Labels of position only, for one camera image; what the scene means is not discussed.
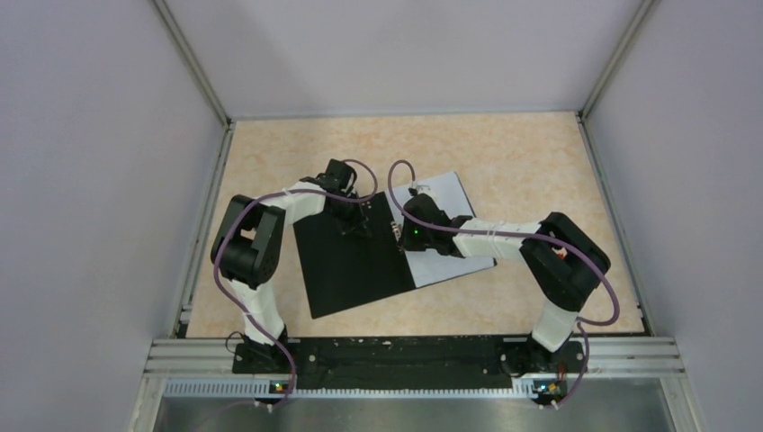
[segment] cable tie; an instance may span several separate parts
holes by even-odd
[[[296,212],[296,209],[294,208],[295,204],[297,202],[296,198],[294,198],[294,194],[291,191],[289,191],[289,189],[287,189],[285,187],[283,189],[281,189],[281,192],[283,192],[283,197],[286,198],[286,202],[287,202],[286,203],[286,207],[287,207],[287,210],[286,210],[286,220],[287,220],[287,223],[292,224],[292,223],[294,223],[294,220],[292,220],[291,218],[294,217],[294,212]]]
[[[498,247],[498,243],[496,241],[496,232],[498,232],[498,229],[503,226],[503,223],[503,221],[500,221],[488,229],[488,242],[490,243],[490,247],[493,249],[493,253],[496,255],[496,258],[503,257],[500,247]]]

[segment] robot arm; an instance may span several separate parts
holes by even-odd
[[[461,230],[538,233],[556,237],[580,249],[602,273],[609,269],[606,254],[562,213],[552,212],[545,220],[527,223],[495,223],[472,216],[450,219],[429,193],[416,190],[411,193],[413,197],[404,208],[422,221]],[[408,251],[433,248],[440,255],[451,257],[524,259],[547,299],[533,328],[532,339],[551,353],[570,337],[579,312],[599,284],[596,275],[579,258],[532,238],[442,232],[405,219],[400,245]]]
[[[346,163],[331,159],[325,173],[316,177],[305,177],[297,184],[284,189],[285,195],[263,200],[238,225],[238,229],[227,247],[222,251],[220,274],[225,278],[238,299],[247,307],[265,331],[277,338],[285,338],[283,320],[275,307],[275,297],[271,277],[278,266],[281,255],[283,230],[294,222],[314,214],[328,212],[337,219],[337,227],[343,234],[368,237],[367,219],[360,204],[328,200],[317,193],[296,193],[289,191],[315,190],[356,198],[353,184],[357,173]],[[211,260],[214,262],[220,244],[238,215],[252,202],[244,195],[234,196],[223,216],[217,237],[212,246]],[[255,230],[253,238],[245,231]],[[275,355],[273,341],[258,331],[244,317],[245,335],[255,342],[255,347],[263,349],[263,355]]]

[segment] wire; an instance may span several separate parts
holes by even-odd
[[[352,167],[350,167],[350,169],[353,171],[353,180],[347,186],[347,189],[346,189],[347,191],[353,190],[353,186],[355,186],[355,182],[357,181],[357,171],[355,171],[355,169]]]
[[[376,194],[376,191],[379,189],[379,182],[376,178],[376,174],[373,173],[373,171],[363,162],[357,160],[357,159],[345,159],[344,162],[351,162],[360,165],[361,167],[365,168],[368,173],[371,175],[371,178],[373,180],[373,190],[368,195],[361,197],[361,198],[347,198],[345,196],[341,195],[335,195],[332,193],[328,193],[325,191],[319,191],[315,189],[291,189],[288,191],[288,194],[318,194],[326,196],[327,198],[331,198],[334,200],[342,201],[345,203],[365,203],[366,201],[369,201],[373,198],[373,196]],[[267,200],[272,200],[273,198],[278,198],[280,196],[284,196],[287,193],[285,191],[275,192],[275,193],[268,193],[263,196],[260,196],[259,198],[256,198],[252,200],[245,208],[241,211],[241,213],[238,214],[237,218],[233,221],[233,223],[230,226],[230,229],[225,234],[225,237],[223,238],[222,242],[220,243],[220,248],[218,249],[217,256],[215,256],[214,259],[214,267],[212,270],[212,275],[214,276],[215,284],[217,285],[218,289],[221,293],[223,293],[226,297],[228,297],[229,300],[231,300],[236,306],[238,306],[239,309],[244,311],[244,315],[247,317],[247,320],[254,326],[257,331],[262,333],[266,338],[270,339],[271,342],[275,344],[278,349],[280,349],[285,355],[286,359],[289,361],[290,366],[290,372],[289,372],[289,386],[286,388],[286,391],[283,393],[283,397],[281,400],[276,402],[273,405],[273,409],[280,407],[286,400],[288,399],[289,395],[292,394],[294,391],[294,385],[296,383],[297,378],[297,365],[294,363],[294,357],[289,353],[289,350],[286,349],[286,346],[284,346],[281,342],[278,341],[278,338],[268,333],[252,316],[251,312],[247,309],[247,306],[244,305],[234,294],[231,294],[222,284],[222,281],[220,280],[220,261],[222,260],[223,252],[225,251],[225,248],[228,247],[228,244],[230,243],[230,240],[233,238],[233,234],[238,230],[239,225],[241,225],[241,221],[246,218],[247,214],[252,211],[259,203],[262,203]]]
[[[233,335],[235,335],[237,333],[238,333],[239,336],[241,336],[242,339],[244,338],[244,333],[241,333],[238,330],[231,331],[230,334],[228,335],[228,337],[225,338],[225,350],[228,351],[231,354],[236,354],[236,351],[231,351],[230,348],[228,348],[228,341],[230,341],[230,339],[233,338]]]
[[[583,365],[580,367],[580,372],[578,372],[578,377],[575,378],[575,382],[573,382],[572,386],[570,387],[570,389],[567,390],[567,394],[565,394],[561,398],[561,400],[556,402],[555,405],[554,404],[552,404],[552,405],[542,405],[545,408],[555,408],[555,409],[558,410],[559,408],[561,408],[562,405],[567,403],[567,401],[570,400],[570,397],[572,396],[572,394],[578,390],[578,387],[580,386],[580,381],[582,381],[582,379],[583,379],[583,374],[588,369],[588,359],[591,356],[591,346],[590,346],[590,344],[588,342],[588,333],[586,333],[586,330],[583,329],[583,326],[580,324],[580,322],[581,322],[580,320],[577,321],[578,330],[580,330],[580,335],[583,337],[583,345],[586,348],[586,352],[583,353]]]
[[[580,381],[583,378],[583,374],[585,373],[586,369],[588,368],[588,358],[590,353],[590,346],[588,343],[588,333],[586,333],[586,330],[583,329],[583,326],[581,323],[590,324],[592,326],[599,326],[599,327],[606,327],[611,326],[617,320],[620,318],[620,302],[617,300],[617,294],[615,293],[615,289],[612,287],[612,284],[609,283],[609,281],[604,276],[604,273],[598,268],[598,266],[591,261],[590,258],[586,256],[580,249],[572,246],[570,243],[567,243],[566,241],[560,240],[555,237],[546,236],[544,234],[538,234],[538,233],[523,233],[523,232],[506,232],[506,231],[487,231],[483,229],[458,229],[458,228],[452,228],[452,227],[443,227],[440,225],[435,225],[434,223],[424,222],[423,220],[417,218],[416,216],[408,213],[402,205],[398,202],[398,199],[395,197],[394,189],[392,188],[392,174],[395,171],[395,168],[398,165],[405,165],[410,169],[410,175],[411,175],[411,182],[416,181],[416,171],[413,168],[413,165],[411,165],[410,162],[408,162],[405,159],[400,159],[395,161],[395,163],[390,166],[390,172],[387,174],[387,191],[390,193],[390,199],[392,200],[392,203],[395,204],[395,207],[400,210],[400,213],[402,213],[403,216],[408,218],[411,221],[414,221],[416,224],[424,227],[429,228],[431,230],[440,230],[444,232],[453,232],[456,234],[472,234],[472,235],[478,235],[478,236],[500,236],[500,237],[513,237],[513,238],[523,238],[523,239],[537,239],[542,240],[547,243],[551,243],[555,246],[565,248],[567,249],[568,253],[574,254],[576,257],[580,258],[583,263],[588,266],[588,268],[591,269],[591,271],[596,275],[599,281],[604,285],[606,288],[606,292],[609,294],[609,298],[612,300],[612,317],[610,319],[606,319],[604,321],[594,321],[592,319],[586,319],[583,317],[578,317],[576,319],[576,324],[578,326],[578,329],[580,330],[580,334],[583,337],[583,343],[586,347],[586,352],[583,355],[583,365],[580,368],[580,372],[578,373],[578,377],[575,378],[575,382],[572,384],[570,389],[567,391],[567,394],[564,395],[563,398],[561,398],[560,401],[556,402],[555,405],[546,405],[545,407],[548,408],[555,408],[558,409],[566,403],[570,396],[578,389],[580,385]]]
[[[556,371],[556,381],[562,382],[564,381],[564,376],[567,374],[566,368],[564,367],[564,362],[559,362],[559,367],[557,367]]]
[[[542,240],[547,243],[551,243],[555,246],[566,248],[568,252],[571,252],[576,257],[580,258],[583,263],[588,266],[588,268],[591,269],[591,271],[596,275],[599,281],[604,285],[606,288],[607,293],[609,293],[609,297],[612,300],[612,317],[610,319],[606,319],[604,321],[594,321],[591,319],[585,319],[580,317],[579,320],[582,321],[585,324],[590,324],[592,326],[599,326],[599,327],[606,327],[611,326],[612,324],[615,324],[615,322],[620,318],[620,302],[617,300],[617,294],[615,293],[615,289],[612,287],[612,284],[609,283],[609,281],[604,276],[604,273],[601,272],[601,270],[598,268],[596,264],[594,264],[593,261],[589,257],[586,256],[580,249],[572,246],[570,243],[567,243],[564,240],[560,240],[555,237],[546,236],[544,234],[538,234],[538,233],[528,233],[528,232],[507,232],[507,231],[487,231],[484,229],[461,229],[461,228],[452,228],[452,227],[444,227],[441,225],[435,225],[434,223],[424,222],[423,220],[417,218],[416,216],[408,213],[402,205],[398,202],[398,199],[395,197],[395,193],[392,189],[392,174],[395,171],[395,168],[398,165],[406,165],[410,169],[411,174],[411,181],[416,181],[416,171],[413,169],[413,166],[405,159],[401,159],[396,161],[392,166],[390,167],[390,172],[387,175],[387,190],[390,192],[390,199],[392,200],[392,203],[395,204],[395,207],[400,210],[400,213],[402,213],[403,216],[405,216],[407,219],[414,221],[416,224],[421,225],[424,228],[429,228],[431,230],[439,230],[444,232],[453,232],[456,234],[472,234],[472,235],[478,235],[478,236],[499,236],[499,237],[512,237],[512,238],[520,238],[520,239],[536,239],[536,240]]]

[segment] paper sheet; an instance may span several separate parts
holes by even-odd
[[[445,210],[449,218],[463,214],[474,216],[474,211],[469,205],[466,192],[464,192],[463,186],[455,172],[451,171],[450,173],[419,180],[418,184],[429,186],[436,193],[437,206]],[[393,192],[398,202],[403,205],[410,199],[408,184],[394,188]],[[395,207],[395,204],[392,203],[389,192],[385,193],[387,203],[392,210],[392,218],[402,226],[402,214]],[[424,252],[406,252],[406,259],[408,260],[410,272],[413,274],[413,282],[417,288],[437,284],[438,282],[474,273],[495,265],[493,258],[441,256],[433,249]]]

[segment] white wall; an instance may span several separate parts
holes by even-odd
[[[127,427],[221,132],[147,1],[0,6],[0,429]]]
[[[591,123],[708,430],[759,430],[763,3],[662,2]]]
[[[234,117],[577,110],[639,0],[168,0]]]

